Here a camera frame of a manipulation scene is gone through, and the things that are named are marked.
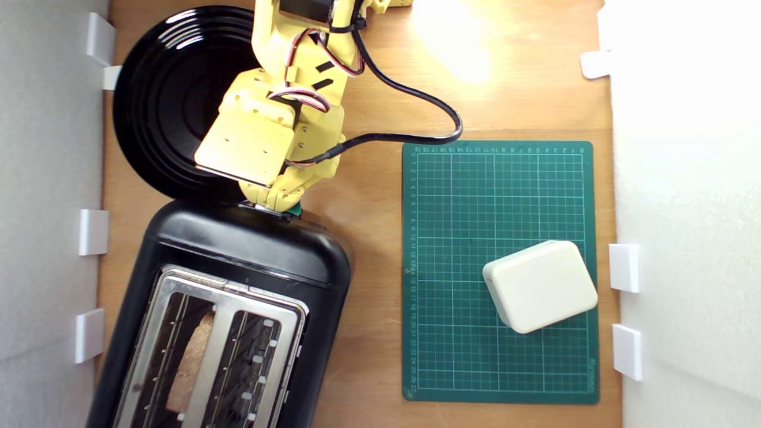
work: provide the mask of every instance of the robotic arm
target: robotic arm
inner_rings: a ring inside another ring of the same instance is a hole
[[[373,140],[444,144],[460,137],[462,122],[431,95],[400,85],[377,69],[359,31],[368,8],[412,0],[256,0],[252,47],[262,65],[240,73],[196,151],[198,168],[238,181],[251,203],[284,212],[306,189],[333,177],[339,155]],[[449,113],[446,137],[373,133],[347,140],[342,97],[348,80],[369,68],[388,85]]]

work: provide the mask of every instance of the grid lines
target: grid lines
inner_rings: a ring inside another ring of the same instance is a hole
[[[579,246],[596,282],[588,142],[456,142],[404,153],[404,395],[592,404],[597,310],[532,334],[503,325],[491,260],[548,239]]]

